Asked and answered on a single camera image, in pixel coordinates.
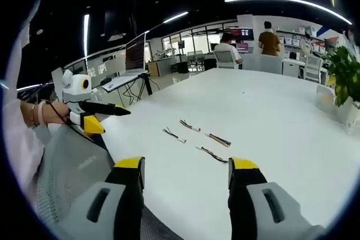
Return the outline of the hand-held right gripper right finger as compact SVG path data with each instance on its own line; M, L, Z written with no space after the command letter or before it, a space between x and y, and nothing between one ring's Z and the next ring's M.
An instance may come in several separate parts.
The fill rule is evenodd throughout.
M298 201L268 182L257 164L230 157L228 165L232 239L321 239L324 227L310 224Z

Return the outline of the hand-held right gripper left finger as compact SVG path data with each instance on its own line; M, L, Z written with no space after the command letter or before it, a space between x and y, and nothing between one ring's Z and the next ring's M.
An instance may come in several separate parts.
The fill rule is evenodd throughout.
M145 158L117 162L72 204L60 227L71 239L140 239Z

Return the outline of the person's left hand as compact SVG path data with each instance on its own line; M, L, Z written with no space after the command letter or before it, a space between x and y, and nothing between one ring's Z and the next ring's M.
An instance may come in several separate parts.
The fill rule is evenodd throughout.
M69 108L62 102L45 104L43 106L43 121L45 124L64 124L69 117Z

